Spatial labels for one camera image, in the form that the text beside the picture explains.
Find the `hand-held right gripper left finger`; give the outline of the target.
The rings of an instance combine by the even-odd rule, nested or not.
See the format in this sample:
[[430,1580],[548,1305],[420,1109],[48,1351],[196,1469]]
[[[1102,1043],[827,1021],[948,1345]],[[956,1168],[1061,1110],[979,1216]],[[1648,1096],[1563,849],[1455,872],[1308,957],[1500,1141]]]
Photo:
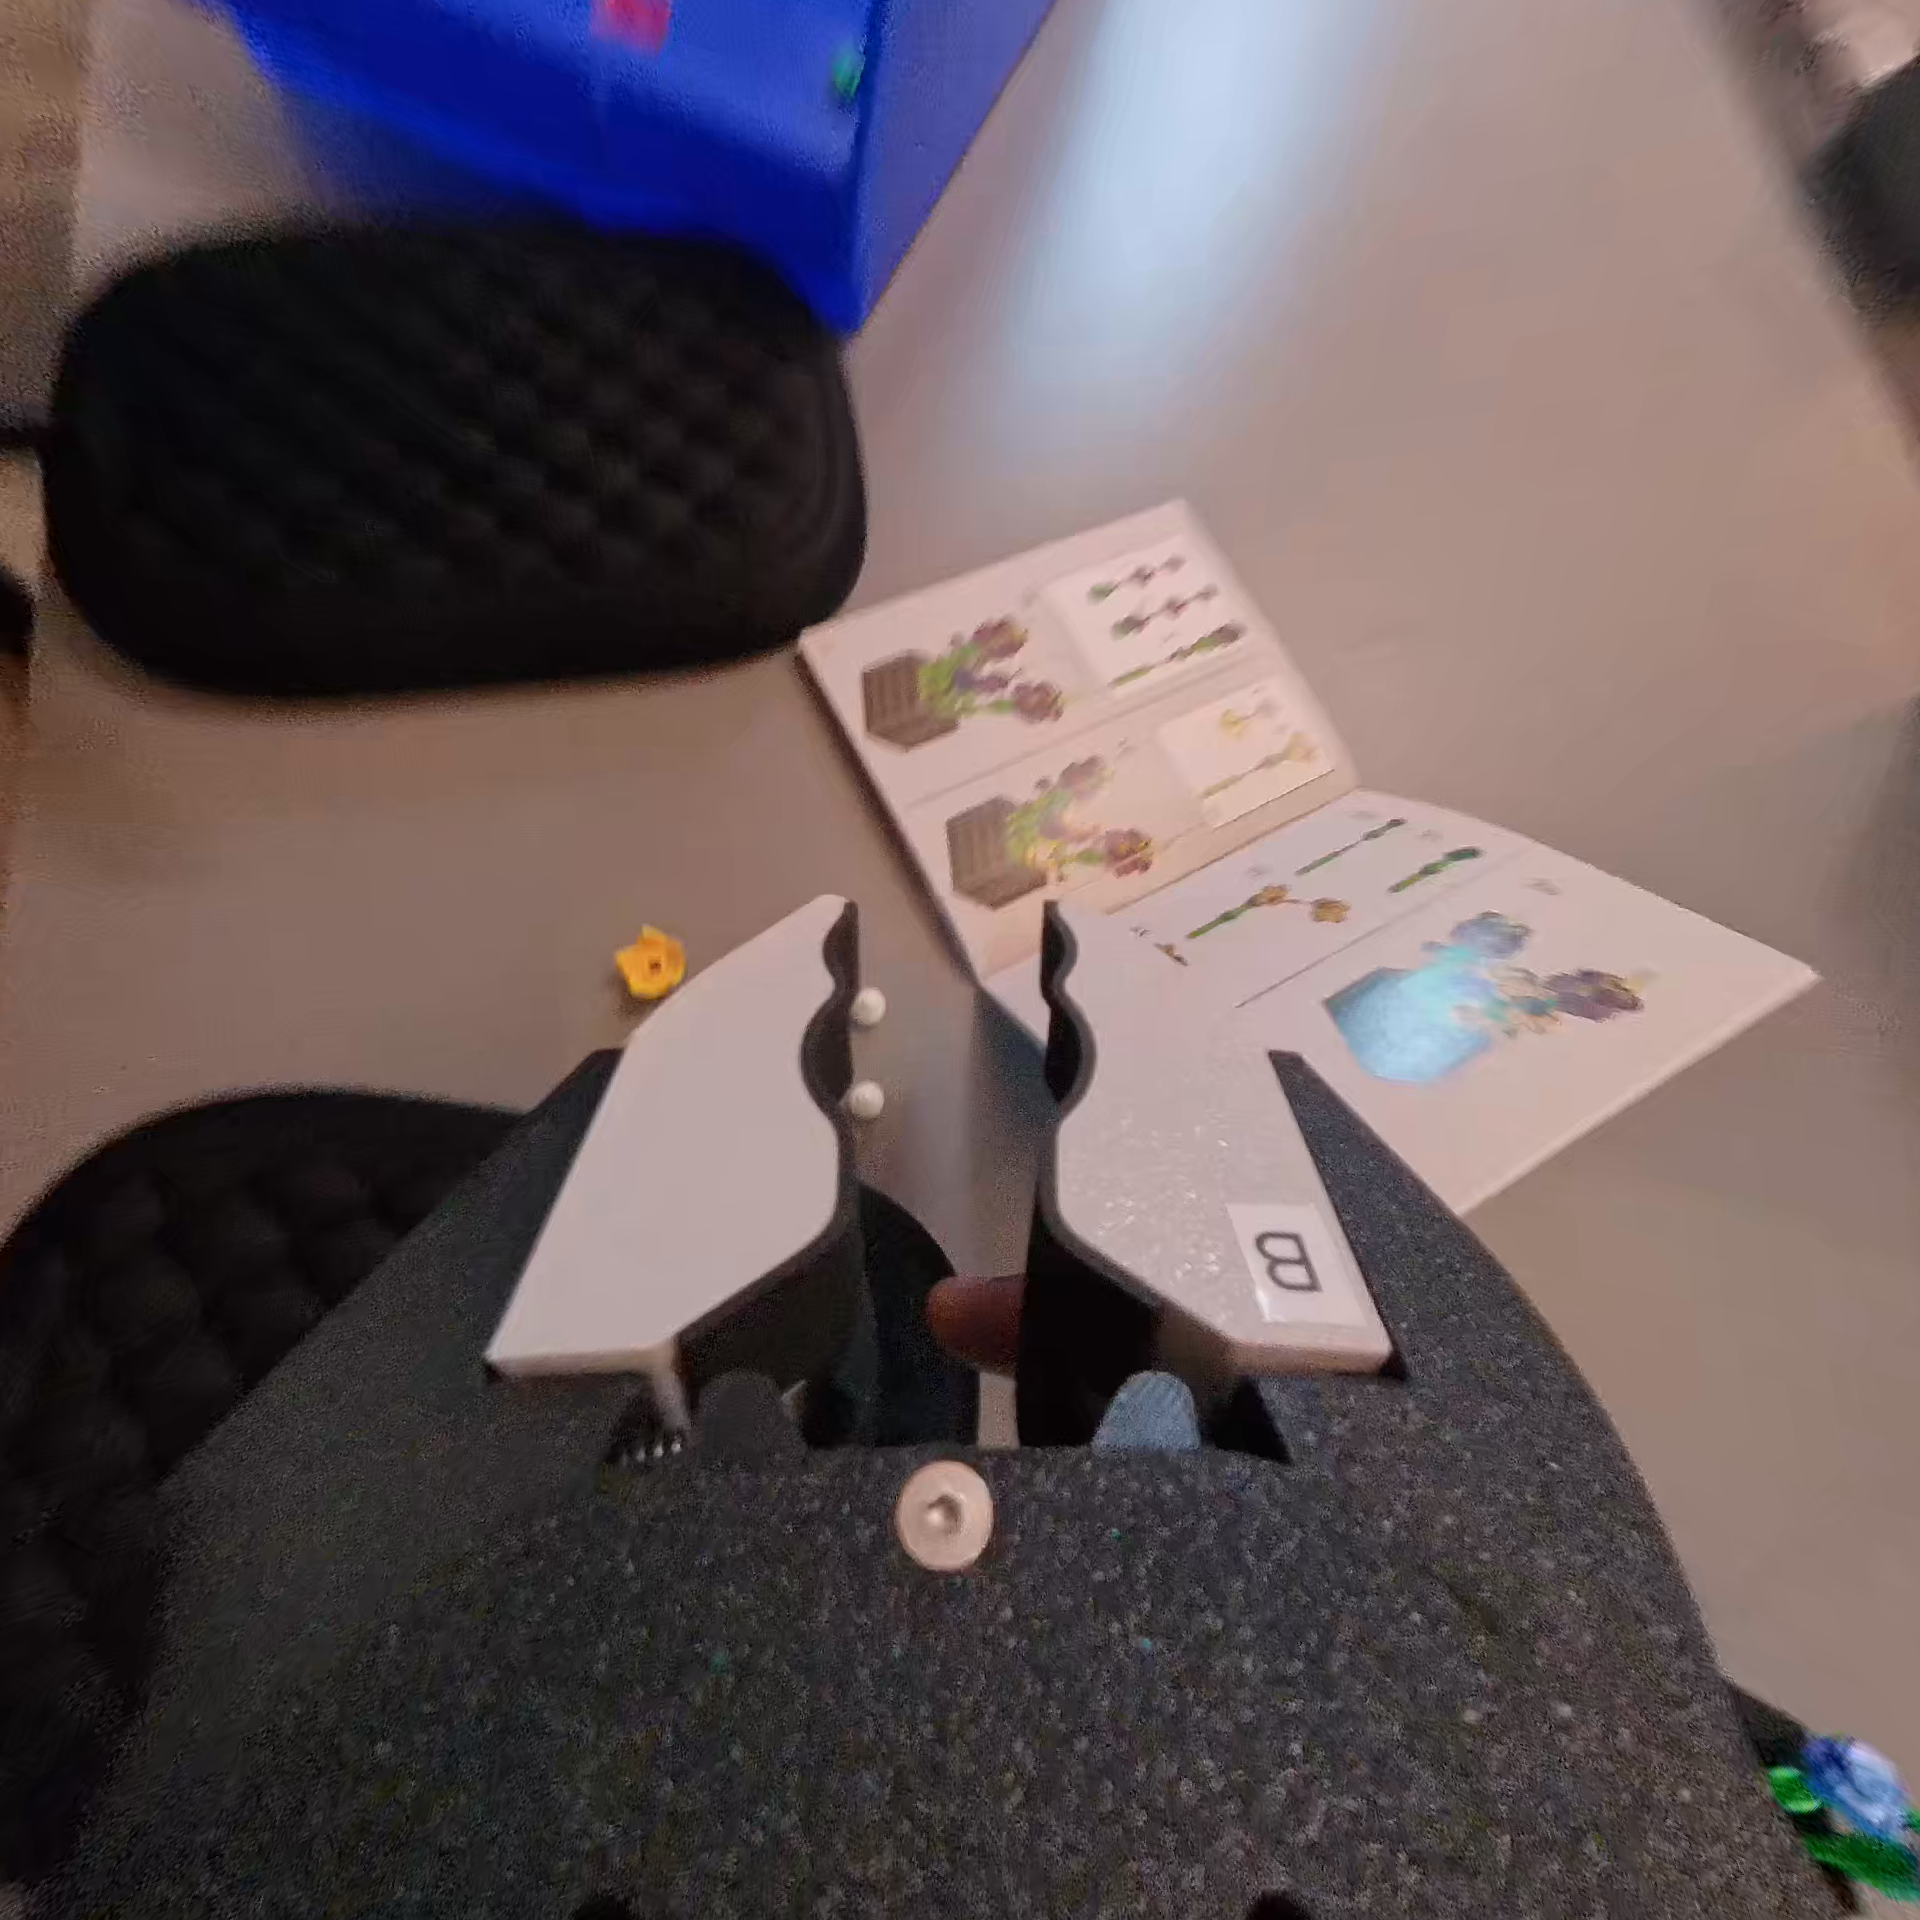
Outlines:
[[826,1380],[861,1300],[858,908],[815,895],[644,1016],[486,1344],[507,1380]]

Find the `black egg-crate foam pad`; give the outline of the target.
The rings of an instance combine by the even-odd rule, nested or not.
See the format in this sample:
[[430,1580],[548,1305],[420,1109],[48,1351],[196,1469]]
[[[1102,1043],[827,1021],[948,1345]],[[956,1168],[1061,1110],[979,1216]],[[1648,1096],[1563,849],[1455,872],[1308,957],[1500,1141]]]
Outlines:
[[167,1475],[517,1119],[223,1094],[110,1137],[4,1236],[4,1889],[58,1868],[149,1694]]
[[72,317],[37,455],[96,643],[232,700],[731,664],[832,616],[867,557],[842,343],[706,237],[507,219],[167,248]]

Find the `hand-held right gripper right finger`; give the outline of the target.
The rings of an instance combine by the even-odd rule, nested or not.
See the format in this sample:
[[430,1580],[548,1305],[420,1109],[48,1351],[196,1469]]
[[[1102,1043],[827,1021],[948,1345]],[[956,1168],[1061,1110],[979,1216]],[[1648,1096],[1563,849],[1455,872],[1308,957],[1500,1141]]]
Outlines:
[[1381,1374],[1394,1340],[1270,1051],[1062,903],[1040,995],[1032,1351],[1087,1376]]

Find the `green and blue brick flower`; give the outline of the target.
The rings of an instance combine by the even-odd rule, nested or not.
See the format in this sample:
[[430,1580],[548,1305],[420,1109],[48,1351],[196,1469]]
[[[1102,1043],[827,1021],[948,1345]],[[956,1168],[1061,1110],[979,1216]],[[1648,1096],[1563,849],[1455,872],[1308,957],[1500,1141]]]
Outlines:
[[1902,1772],[1872,1744],[1814,1734],[1806,1723],[1728,1686],[1773,1805],[1842,1912],[1864,1900],[1916,1908],[1918,1808]]

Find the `blue plastic box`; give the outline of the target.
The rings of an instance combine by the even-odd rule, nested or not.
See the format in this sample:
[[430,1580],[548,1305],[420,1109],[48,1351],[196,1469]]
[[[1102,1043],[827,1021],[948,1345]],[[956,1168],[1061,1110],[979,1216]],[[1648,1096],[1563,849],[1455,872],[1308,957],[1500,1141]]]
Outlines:
[[886,284],[1051,1],[243,1],[261,73],[518,198],[699,232],[839,331]]

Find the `dark blurred object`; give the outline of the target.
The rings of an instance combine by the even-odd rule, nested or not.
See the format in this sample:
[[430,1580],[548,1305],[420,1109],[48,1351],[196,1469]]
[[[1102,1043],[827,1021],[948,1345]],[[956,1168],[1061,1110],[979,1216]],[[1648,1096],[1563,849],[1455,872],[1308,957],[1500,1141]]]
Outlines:
[[1759,125],[1870,312],[1918,300],[1918,4],[1712,1]]

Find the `brick instruction booklet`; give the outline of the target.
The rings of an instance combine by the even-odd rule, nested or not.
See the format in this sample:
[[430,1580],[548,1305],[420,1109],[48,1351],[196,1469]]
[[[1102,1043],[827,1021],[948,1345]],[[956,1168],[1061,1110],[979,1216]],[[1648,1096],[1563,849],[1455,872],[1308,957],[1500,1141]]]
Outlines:
[[1299,1054],[1455,1211],[1816,974],[1506,827],[1362,787],[1180,501],[799,637],[975,987],[1044,1043],[1046,905]]

